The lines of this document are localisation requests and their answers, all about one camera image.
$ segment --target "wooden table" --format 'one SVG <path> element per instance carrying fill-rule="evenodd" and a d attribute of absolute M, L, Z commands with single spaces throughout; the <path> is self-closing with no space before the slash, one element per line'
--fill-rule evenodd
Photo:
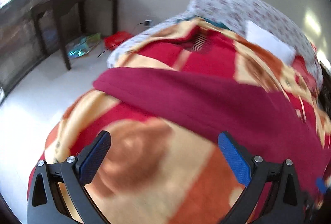
<path fill-rule="evenodd" d="M 118 31 L 118 0 L 113 1 L 113 34 Z M 70 9 L 78 4 L 78 15 L 79 15 L 79 24 L 82 30 L 82 33 L 86 33 L 86 20 L 84 15 L 84 2 L 85 0 L 48 0 L 33 6 L 30 10 L 31 17 L 34 22 L 34 28 L 36 31 L 37 39 L 39 41 L 40 49 L 42 53 L 48 57 L 49 53 L 46 48 L 45 41 L 42 37 L 42 32 L 39 25 L 39 20 L 44 16 L 47 10 L 53 11 L 53 17 L 55 21 L 55 26 L 59 35 L 60 41 L 60 50 L 62 52 L 63 60 L 66 64 L 68 70 L 71 69 L 70 60 L 66 51 L 66 43 L 64 40 L 64 35 L 61 27 L 61 17 L 67 14 Z"/>

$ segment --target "floor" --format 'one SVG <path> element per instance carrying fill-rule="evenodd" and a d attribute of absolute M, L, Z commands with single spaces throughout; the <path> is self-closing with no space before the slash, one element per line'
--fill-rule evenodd
<path fill-rule="evenodd" d="M 329 0 L 264 0 L 288 15 L 328 55 L 331 42 Z M 120 0 L 120 29 L 133 29 L 145 19 L 159 23 L 185 10 L 189 0 Z M 106 70 L 102 48 L 72 61 L 67 72 L 56 52 L 11 92 L 0 108 L 0 191 L 19 220 L 26 224 L 28 178 L 44 142 L 66 108 L 91 88 Z"/>
<path fill-rule="evenodd" d="M 106 70 L 110 52 L 97 59 L 101 49 L 99 45 L 88 56 L 72 60 L 70 72 L 57 51 L 29 73 L 0 108 L 0 192 L 23 224 L 30 172 L 63 112 Z"/>

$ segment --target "power cord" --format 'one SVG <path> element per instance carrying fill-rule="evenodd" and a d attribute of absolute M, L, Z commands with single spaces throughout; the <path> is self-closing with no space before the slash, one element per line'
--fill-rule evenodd
<path fill-rule="evenodd" d="M 143 25 L 145 25 L 145 26 L 150 26 L 150 21 L 144 21 L 144 22 L 141 22 L 141 23 L 138 23 L 134 28 L 133 28 L 133 30 L 130 32 L 130 35 L 132 35 L 133 34 L 133 32 L 135 31 L 135 29 L 137 28 L 137 26 L 138 25 L 140 25 L 140 24 L 143 24 Z M 103 53 L 105 53 L 107 50 L 109 50 L 110 48 L 107 48 L 105 51 L 103 51 L 103 52 L 101 52 L 100 53 L 100 55 L 97 57 L 97 58 L 99 58 Z"/>

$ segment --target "teal cloth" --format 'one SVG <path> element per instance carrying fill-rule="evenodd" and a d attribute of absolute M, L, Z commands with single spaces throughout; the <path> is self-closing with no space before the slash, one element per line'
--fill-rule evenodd
<path fill-rule="evenodd" d="M 222 29 L 230 30 L 230 29 L 229 29 L 224 23 L 222 23 L 222 22 L 217 23 L 217 22 L 214 22 L 214 21 L 212 21 L 212 20 L 209 20 L 209 19 L 206 19 L 206 18 L 203 18 L 203 17 L 200 17 L 200 16 L 193 16 L 193 17 L 186 18 L 186 19 L 178 19 L 178 20 L 177 20 L 177 23 L 179 23 L 179 22 L 182 21 L 182 20 L 191 20 L 191 19 L 193 19 L 193 18 L 195 18 L 195 17 L 202 18 L 202 19 L 204 19 L 206 22 L 208 22 L 208 23 L 210 23 L 211 25 L 214 25 L 214 26 L 216 26 L 216 27 L 218 27 L 218 28 L 222 28 Z"/>

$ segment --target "blue gripper pad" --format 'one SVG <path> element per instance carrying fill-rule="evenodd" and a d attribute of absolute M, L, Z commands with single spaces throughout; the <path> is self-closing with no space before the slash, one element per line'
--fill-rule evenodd
<path fill-rule="evenodd" d="M 328 188 L 326 187 L 322 178 L 319 177 L 316 179 L 316 186 L 318 187 L 318 190 L 320 193 L 322 193 L 324 195 L 326 194 Z"/>
<path fill-rule="evenodd" d="M 94 145 L 90 154 L 79 166 L 79 182 L 81 185 L 90 184 L 99 169 L 103 159 L 110 148 L 111 138 L 108 132 L 104 132 L 99 141 Z"/>
<path fill-rule="evenodd" d="M 225 133 L 220 133 L 218 136 L 218 147 L 222 151 L 238 182 L 247 187 L 252 179 L 250 167 Z"/>

